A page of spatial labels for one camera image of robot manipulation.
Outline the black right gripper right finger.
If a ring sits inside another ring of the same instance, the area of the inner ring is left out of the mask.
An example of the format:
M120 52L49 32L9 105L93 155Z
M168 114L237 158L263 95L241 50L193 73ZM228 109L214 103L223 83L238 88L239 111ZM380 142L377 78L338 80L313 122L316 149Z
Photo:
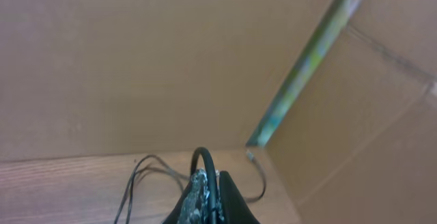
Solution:
M225 224L259 224L227 171L219 176L221 210Z

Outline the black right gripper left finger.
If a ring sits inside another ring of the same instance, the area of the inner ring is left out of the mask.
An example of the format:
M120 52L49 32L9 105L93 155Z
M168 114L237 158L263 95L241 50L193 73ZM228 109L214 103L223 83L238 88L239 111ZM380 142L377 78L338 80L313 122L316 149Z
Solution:
M205 224L208 222L209 188L206 171L198 169L163 224Z

